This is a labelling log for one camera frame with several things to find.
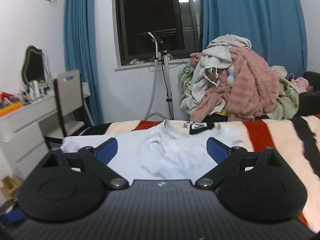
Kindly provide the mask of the cardboard box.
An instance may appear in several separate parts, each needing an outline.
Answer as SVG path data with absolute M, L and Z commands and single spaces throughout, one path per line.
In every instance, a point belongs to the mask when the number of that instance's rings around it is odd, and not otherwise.
M 6 176 L 1 180 L 2 187 L 1 187 L 1 194 L 5 198 L 5 200 L 16 200 L 18 191 L 22 185 L 22 181 L 16 175 L 10 177 Z

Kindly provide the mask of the blue curtain right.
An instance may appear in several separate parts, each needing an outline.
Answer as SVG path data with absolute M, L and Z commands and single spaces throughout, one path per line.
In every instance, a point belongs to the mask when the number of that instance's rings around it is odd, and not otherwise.
M 203 48 L 226 34 L 249 39 L 270 66 L 284 66 L 295 77 L 306 71 L 308 46 L 300 0 L 203 0 Z

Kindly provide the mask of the white drawer dresser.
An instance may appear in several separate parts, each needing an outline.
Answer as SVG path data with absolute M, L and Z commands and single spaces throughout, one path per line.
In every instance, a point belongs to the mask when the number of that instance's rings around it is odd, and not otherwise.
M 44 137 L 62 135 L 56 117 L 53 93 L 1 117 L 1 155 L 11 173 L 27 178 L 47 154 Z

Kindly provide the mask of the white polo shirt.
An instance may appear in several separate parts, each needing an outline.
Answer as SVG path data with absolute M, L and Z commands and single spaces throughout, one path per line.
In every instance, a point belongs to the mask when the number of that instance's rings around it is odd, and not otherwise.
M 72 153 L 85 146 L 96 148 L 114 138 L 116 153 L 103 153 L 100 160 L 132 184 L 136 179 L 195 182 L 222 161 L 217 154 L 208 152 L 209 138 L 229 147 L 242 145 L 237 129 L 190 122 L 183 127 L 185 132 L 165 120 L 149 129 L 121 134 L 66 137 L 61 150 Z

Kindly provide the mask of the blue curtain left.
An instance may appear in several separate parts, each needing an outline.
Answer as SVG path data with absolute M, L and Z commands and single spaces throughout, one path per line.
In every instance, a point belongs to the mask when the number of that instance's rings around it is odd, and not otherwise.
M 103 123 L 95 42 L 95 0 L 66 0 L 64 21 L 65 68 L 79 70 L 89 84 L 89 110 L 95 124 Z

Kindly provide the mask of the green patterned blanket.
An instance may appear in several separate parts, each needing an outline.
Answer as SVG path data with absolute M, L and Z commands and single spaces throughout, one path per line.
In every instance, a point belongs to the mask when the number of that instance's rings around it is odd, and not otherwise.
M 277 98 L 278 105 L 272 112 L 264 115 L 274 120 L 291 119 L 298 112 L 299 95 L 301 90 L 295 84 L 283 77 L 283 74 L 286 73 L 283 66 L 273 66 L 270 68 L 279 76 L 279 96 Z M 226 76 L 227 84 L 232 87 L 235 76 L 232 77 L 231 75 L 227 75 L 227 72 Z M 226 102 L 222 100 L 214 107 L 209 115 L 220 112 L 220 107 L 225 108 L 225 106 Z

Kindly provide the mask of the beige hoodie on pile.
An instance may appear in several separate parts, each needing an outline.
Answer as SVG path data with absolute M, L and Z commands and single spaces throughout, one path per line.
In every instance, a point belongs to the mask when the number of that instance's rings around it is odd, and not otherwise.
M 217 88 L 225 70 L 234 76 L 231 47 L 252 48 L 249 39 L 233 34 L 219 36 L 210 41 L 206 49 L 190 55 L 190 60 L 178 73 L 178 88 L 182 97 L 181 109 L 191 114 L 200 104 L 206 90 Z

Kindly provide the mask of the grey black chair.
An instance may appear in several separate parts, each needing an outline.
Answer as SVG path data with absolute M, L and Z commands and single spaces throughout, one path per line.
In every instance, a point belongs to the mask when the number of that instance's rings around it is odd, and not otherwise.
M 65 137 L 81 135 L 94 125 L 85 103 L 79 70 L 57 74 L 53 89 L 57 113 L 44 126 L 44 139 L 49 147 L 62 144 Z

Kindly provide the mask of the wavy frame mirror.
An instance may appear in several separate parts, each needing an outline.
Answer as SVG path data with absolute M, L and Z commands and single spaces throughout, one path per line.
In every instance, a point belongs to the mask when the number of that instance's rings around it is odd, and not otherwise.
M 24 62 L 21 70 L 22 82 L 25 87 L 31 85 L 36 80 L 40 83 L 49 83 L 52 79 L 48 67 L 46 52 L 35 46 L 28 46 L 25 51 Z

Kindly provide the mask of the dark window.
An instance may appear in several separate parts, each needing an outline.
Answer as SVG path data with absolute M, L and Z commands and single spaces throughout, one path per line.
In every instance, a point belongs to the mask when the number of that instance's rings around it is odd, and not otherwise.
M 155 37 L 176 59 L 202 49 L 203 0 L 115 0 L 122 65 L 149 61 Z

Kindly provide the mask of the orange box on dresser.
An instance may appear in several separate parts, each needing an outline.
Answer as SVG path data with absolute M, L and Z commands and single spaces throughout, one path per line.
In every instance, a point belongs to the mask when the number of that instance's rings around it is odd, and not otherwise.
M 20 108 L 22 108 L 22 104 L 20 102 L 15 102 L 15 103 L 12 103 L 10 105 L 7 105 L 7 106 L 4 106 L 4 107 L 1 107 L 0 109 L 0 117 L 3 117 L 11 112 L 14 112 Z

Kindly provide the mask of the pink fluffy blanket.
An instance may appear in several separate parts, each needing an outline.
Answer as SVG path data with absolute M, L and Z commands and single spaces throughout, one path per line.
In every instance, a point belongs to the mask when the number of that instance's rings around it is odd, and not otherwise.
M 277 107 L 278 74 L 250 49 L 231 47 L 229 52 L 235 70 L 233 86 L 227 84 L 226 72 L 223 71 L 219 87 L 206 90 L 190 116 L 191 121 L 203 121 L 222 100 L 226 102 L 228 121 L 251 121 Z

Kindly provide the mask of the blue curtain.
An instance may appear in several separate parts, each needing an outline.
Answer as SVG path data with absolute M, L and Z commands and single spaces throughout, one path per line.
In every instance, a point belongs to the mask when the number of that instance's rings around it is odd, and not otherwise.
M 95 42 L 95 0 L 66 0 L 64 21 L 65 68 L 79 70 L 89 84 L 89 110 L 95 124 L 103 123 Z
M 284 66 L 295 77 L 306 71 L 308 46 L 300 0 L 203 0 L 203 48 L 226 34 L 249 39 L 270 66 Z

